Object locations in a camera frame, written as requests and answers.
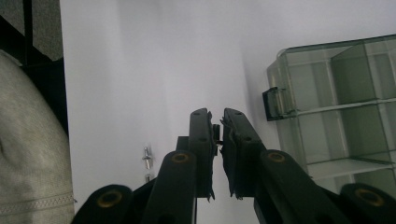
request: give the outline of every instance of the gray fabric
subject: gray fabric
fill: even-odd
[[[22,70],[0,52],[0,223],[70,223],[68,140]]]

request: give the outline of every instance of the small metal object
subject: small metal object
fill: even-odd
[[[149,148],[145,147],[145,156],[142,159],[143,161],[145,161],[146,164],[146,169],[151,169],[151,162],[152,162],[152,157],[149,154]]]

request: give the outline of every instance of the clear plastic container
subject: clear plastic container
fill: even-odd
[[[364,179],[396,196],[396,35],[285,49],[267,74],[282,150],[330,190]]]

